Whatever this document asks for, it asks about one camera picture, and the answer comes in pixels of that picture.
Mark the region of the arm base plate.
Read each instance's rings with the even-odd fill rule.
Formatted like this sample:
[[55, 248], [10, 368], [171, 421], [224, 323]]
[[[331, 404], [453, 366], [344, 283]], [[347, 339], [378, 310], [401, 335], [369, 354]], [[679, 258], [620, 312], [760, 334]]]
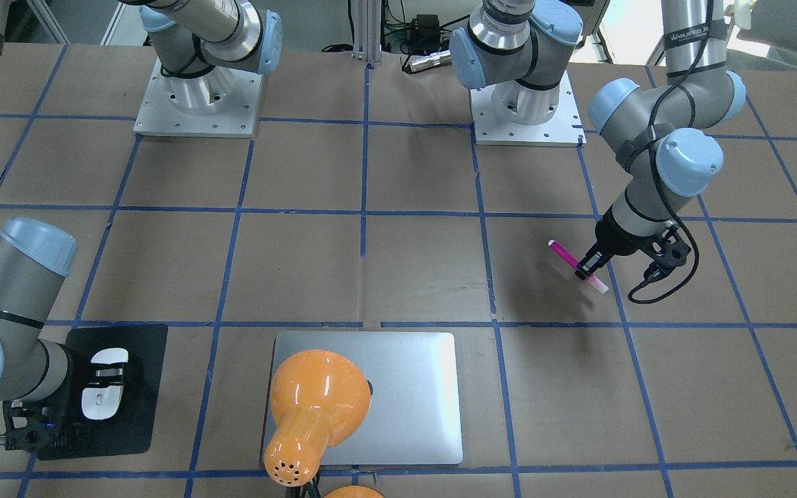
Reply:
[[547, 91], [510, 81], [471, 89], [469, 101], [478, 145], [576, 147], [586, 143], [567, 73], [557, 87]]
[[263, 83], [262, 75], [225, 67], [195, 79], [165, 77], [157, 61], [133, 130], [159, 138], [253, 138]]

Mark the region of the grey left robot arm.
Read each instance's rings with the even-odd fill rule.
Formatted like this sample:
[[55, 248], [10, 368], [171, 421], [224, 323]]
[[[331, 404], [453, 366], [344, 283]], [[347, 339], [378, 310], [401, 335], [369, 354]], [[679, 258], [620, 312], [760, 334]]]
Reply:
[[[664, 1], [661, 9], [666, 84], [645, 89], [621, 78], [589, 103], [589, 120], [630, 174], [580, 261], [589, 271], [652, 249], [722, 168], [722, 149], [705, 130], [736, 116], [746, 97], [740, 76], [725, 69], [722, 2]], [[467, 89], [556, 95], [583, 26], [560, 1], [484, 1], [451, 34], [453, 70]]]

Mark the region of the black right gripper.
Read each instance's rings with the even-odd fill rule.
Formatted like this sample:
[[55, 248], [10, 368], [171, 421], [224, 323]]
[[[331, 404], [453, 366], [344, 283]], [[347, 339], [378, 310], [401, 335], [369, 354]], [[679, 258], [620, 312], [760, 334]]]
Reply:
[[46, 412], [40, 441], [84, 443], [91, 438], [91, 423], [82, 415], [82, 392], [89, 382], [124, 382], [126, 367], [95, 369], [91, 366], [91, 357], [85, 352], [64, 346], [57, 350], [66, 354], [66, 374], [57, 390], [41, 401]]

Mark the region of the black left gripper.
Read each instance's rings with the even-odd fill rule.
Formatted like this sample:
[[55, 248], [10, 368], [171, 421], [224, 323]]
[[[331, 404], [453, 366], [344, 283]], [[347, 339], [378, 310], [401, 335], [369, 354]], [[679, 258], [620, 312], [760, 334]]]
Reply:
[[636, 212], [605, 212], [595, 229], [594, 252], [601, 257], [628, 256], [642, 252], [653, 256], [662, 221], [653, 221]]

